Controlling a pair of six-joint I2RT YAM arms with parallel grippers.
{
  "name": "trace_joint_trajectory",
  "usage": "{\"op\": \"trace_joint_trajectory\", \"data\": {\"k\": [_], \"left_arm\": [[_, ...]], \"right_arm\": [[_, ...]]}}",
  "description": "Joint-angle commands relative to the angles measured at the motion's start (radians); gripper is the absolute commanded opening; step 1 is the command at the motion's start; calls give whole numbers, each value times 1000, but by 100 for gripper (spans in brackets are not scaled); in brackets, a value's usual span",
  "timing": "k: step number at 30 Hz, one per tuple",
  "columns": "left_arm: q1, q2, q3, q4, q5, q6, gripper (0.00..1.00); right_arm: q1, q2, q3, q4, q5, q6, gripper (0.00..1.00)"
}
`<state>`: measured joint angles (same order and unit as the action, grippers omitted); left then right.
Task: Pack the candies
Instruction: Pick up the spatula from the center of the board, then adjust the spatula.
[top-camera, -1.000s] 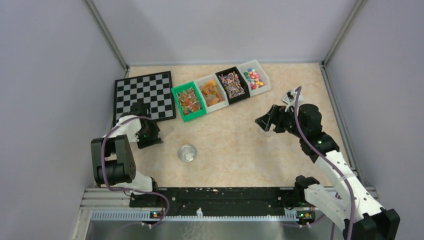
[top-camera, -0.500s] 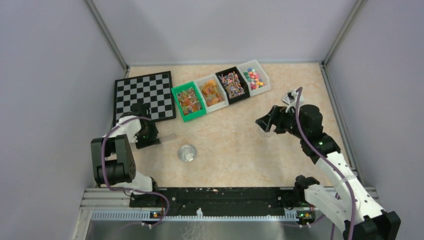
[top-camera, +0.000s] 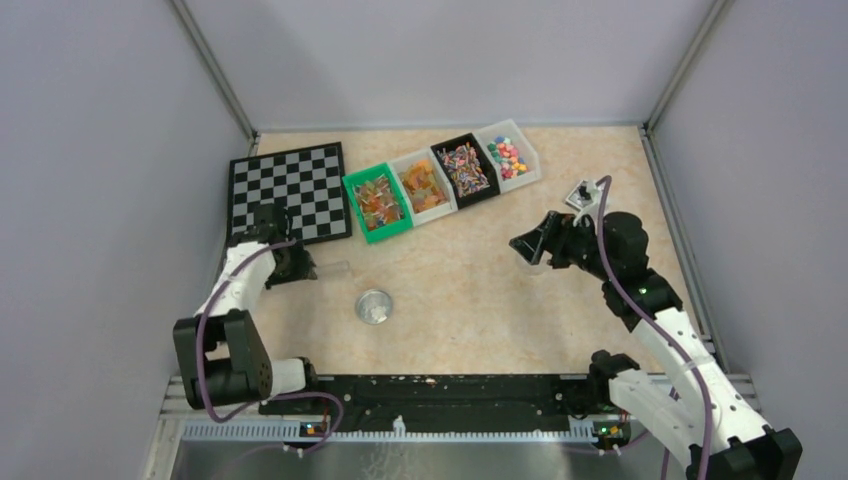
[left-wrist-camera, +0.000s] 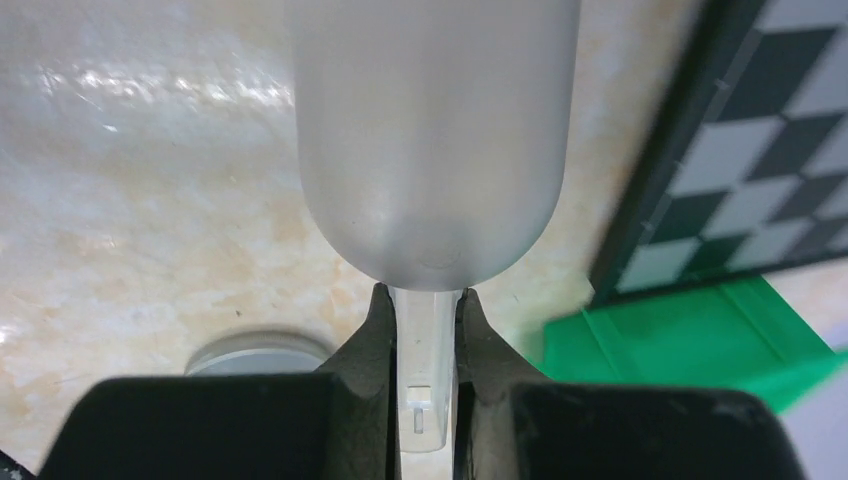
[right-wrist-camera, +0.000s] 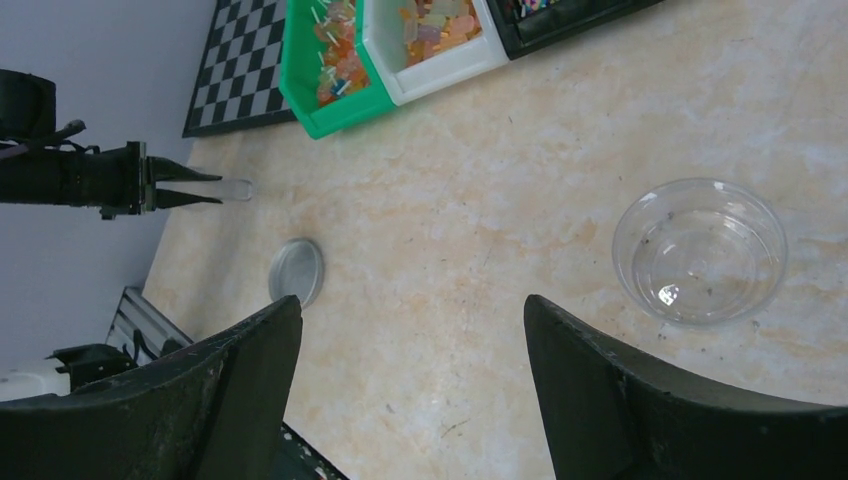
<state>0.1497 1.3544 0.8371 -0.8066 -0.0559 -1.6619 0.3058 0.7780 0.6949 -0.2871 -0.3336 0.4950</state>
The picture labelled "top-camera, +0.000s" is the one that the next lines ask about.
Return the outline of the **clear plastic scoop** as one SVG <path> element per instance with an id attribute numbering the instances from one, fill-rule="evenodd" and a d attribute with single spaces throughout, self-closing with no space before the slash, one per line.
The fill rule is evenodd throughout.
<path id="1" fill-rule="evenodd" d="M 317 265 L 314 267 L 314 273 L 316 278 L 320 281 L 355 277 L 355 270 L 348 260 L 340 260 Z"/>

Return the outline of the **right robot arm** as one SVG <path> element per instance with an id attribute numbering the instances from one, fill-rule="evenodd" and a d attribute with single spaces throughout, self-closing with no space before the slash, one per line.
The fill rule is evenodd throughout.
<path id="1" fill-rule="evenodd" d="M 681 298 L 648 265 L 641 220 L 613 212 L 600 222 L 556 211 L 509 245 L 530 265 L 549 254 L 553 269 L 576 267 L 601 282 L 605 304 L 664 369 L 653 382 L 625 354 L 592 356 L 586 397 L 600 412 L 635 416 L 689 479 L 791 479 L 803 452 L 794 432 L 777 430 L 729 380 L 695 331 Z"/>

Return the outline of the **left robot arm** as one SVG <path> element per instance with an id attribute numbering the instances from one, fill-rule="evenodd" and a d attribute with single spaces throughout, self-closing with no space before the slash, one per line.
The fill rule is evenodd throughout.
<path id="1" fill-rule="evenodd" d="M 212 412 L 280 394 L 297 413 L 317 407 L 321 388 L 312 362 L 302 356 L 271 359 L 251 315 L 262 293 L 316 277 L 316 265 L 296 238 L 288 209 L 280 202 L 258 206 L 252 224 L 229 240 L 210 295 L 172 329 L 191 408 Z"/>

